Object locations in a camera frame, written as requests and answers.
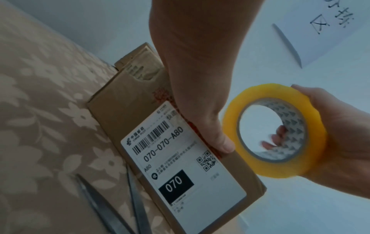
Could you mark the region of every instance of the roll of tape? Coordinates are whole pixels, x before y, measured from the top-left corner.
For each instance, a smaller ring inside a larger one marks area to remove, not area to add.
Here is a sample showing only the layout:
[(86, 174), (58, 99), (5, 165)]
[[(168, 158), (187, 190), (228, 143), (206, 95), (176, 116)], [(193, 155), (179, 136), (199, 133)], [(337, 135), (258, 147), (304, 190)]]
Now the roll of tape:
[[(239, 122), (252, 105), (272, 109), (288, 130), (281, 146), (264, 152), (251, 151), (241, 139)], [(235, 142), (237, 152), (259, 175), (287, 178), (302, 175), (322, 157), (327, 133), (320, 114), (308, 97), (280, 84), (262, 84), (244, 90), (228, 106), (223, 130)]]

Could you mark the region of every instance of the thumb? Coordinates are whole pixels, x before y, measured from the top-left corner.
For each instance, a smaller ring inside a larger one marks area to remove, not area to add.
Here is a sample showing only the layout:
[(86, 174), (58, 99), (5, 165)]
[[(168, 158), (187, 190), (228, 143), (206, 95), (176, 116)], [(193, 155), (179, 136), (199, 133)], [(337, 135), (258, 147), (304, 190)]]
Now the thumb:
[(194, 124), (204, 140), (215, 149), (224, 153), (231, 153), (235, 150), (234, 142), (222, 132), (221, 123), (217, 116), (212, 120)]
[(307, 88), (296, 84), (292, 85), (292, 88), (308, 96), (312, 106), (319, 111), (321, 117), (337, 115), (348, 108), (353, 108), (322, 88)]

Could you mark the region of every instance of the floral tablecloth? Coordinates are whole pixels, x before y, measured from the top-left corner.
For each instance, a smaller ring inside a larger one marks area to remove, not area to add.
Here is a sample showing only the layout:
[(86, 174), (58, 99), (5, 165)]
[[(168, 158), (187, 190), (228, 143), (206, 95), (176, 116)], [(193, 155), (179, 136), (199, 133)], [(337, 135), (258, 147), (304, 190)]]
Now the floral tablecloth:
[[(86, 101), (115, 68), (0, 3), (0, 233), (106, 233), (80, 173), (136, 230), (125, 162)], [(153, 233), (172, 233), (139, 185)]]

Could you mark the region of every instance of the scissor blade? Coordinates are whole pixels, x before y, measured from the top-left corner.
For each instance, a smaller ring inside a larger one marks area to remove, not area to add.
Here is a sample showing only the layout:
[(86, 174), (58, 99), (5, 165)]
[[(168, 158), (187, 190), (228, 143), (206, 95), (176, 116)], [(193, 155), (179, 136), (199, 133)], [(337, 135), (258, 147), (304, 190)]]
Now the scissor blade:
[(82, 193), (111, 234), (135, 234), (109, 202), (81, 175), (76, 175)]
[(131, 193), (132, 207), (135, 213), (136, 224), (138, 226), (139, 234), (151, 234), (152, 232), (148, 216), (146, 215), (143, 201), (135, 185), (134, 174), (132, 173), (128, 165), (126, 165), (126, 167), (127, 167), (128, 185), (130, 187)]

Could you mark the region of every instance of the white paper sign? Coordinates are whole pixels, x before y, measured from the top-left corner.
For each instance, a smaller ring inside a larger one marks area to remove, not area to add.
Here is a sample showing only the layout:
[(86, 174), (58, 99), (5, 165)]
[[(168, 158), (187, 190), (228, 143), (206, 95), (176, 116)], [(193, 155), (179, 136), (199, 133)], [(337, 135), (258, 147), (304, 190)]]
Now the white paper sign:
[(310, 0), (274, 26), (301, 67), (327, 53), (362, 24), (343, 0)]
[(121, 144), (187, 234), (198, 234), (247, 195), (168, 101)]

